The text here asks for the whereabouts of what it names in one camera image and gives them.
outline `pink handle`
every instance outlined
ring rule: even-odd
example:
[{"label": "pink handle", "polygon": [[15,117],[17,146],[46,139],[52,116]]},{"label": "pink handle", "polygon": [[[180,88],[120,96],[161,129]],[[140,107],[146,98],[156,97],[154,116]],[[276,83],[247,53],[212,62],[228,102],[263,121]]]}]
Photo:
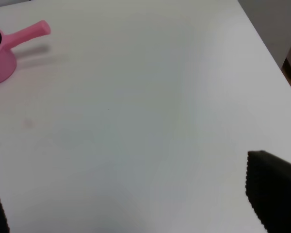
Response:
[{"label": "pink handle", "polygon": [[42,20],[17,33],[6,35],[4,39],[4,47],[7,49],[11,49],[28,40],[31,40],[43,35],[49,35],[49,34],[50,34],[50,27],[48,23]]}]

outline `white tabletop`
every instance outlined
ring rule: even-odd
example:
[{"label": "white tabletop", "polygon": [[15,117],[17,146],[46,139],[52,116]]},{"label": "white tabletop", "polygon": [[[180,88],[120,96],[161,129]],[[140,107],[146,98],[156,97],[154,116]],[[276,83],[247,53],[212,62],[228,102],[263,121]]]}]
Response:
[{"label": "white tabletop", "polygon": [[246,153],[291,162],[291,88],[236,0],[0,8],[6,33],[41,19],[0,84],[11,232],[265,232]]}]

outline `white wall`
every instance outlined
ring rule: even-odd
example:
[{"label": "white wall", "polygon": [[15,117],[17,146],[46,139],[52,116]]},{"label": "white wall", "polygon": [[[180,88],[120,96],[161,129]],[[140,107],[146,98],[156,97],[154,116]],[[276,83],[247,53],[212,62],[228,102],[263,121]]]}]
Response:
[{"label": "white wall", "polygon": [[14,3],[19,3],[28,0],[0,0],[0,6],[6,6]]},{"label": "white wall", "polygon": [[291,48],[291,0],[239,0],[281,67]]}]

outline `pink saucepan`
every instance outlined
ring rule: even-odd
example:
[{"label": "pink saucepan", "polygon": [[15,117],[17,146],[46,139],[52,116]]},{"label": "pink saucepan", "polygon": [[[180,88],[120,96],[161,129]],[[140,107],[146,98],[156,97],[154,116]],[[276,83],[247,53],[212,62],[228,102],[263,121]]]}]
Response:
[{"label": "pink saucepan", "polygon": [[11,48],[48,34],[50,34],[50,27],[44,20],[10,35],[5,35],[0,30],[0,83],[9,78],[16,69],[16,58]]}]

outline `pink toy pan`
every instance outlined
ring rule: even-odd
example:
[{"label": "pink toy pan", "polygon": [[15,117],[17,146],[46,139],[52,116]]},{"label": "pink toy pan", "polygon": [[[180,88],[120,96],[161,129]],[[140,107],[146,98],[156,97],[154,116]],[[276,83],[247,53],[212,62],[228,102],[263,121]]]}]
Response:
[{"label": "pink toy pan", "polygon": [[0,30],[0,83],[9,78],[17,66],[11,49],[28,40],[48,34],[50,34],[50,27],[44,20],[10,35],[5,35]]}]

